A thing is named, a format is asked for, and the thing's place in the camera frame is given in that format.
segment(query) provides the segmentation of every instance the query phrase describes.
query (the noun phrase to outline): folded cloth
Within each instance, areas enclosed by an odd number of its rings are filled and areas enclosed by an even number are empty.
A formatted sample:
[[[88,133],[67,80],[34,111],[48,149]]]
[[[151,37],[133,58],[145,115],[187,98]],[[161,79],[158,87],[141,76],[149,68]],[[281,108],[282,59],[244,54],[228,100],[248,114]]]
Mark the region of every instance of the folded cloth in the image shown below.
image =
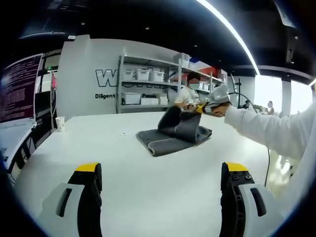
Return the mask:
[[[137,139],[155,157],[174,153],[209,138],[212,130],[199,126],[201,114],[170,107],[161,118],[158,129],[141,131]]]

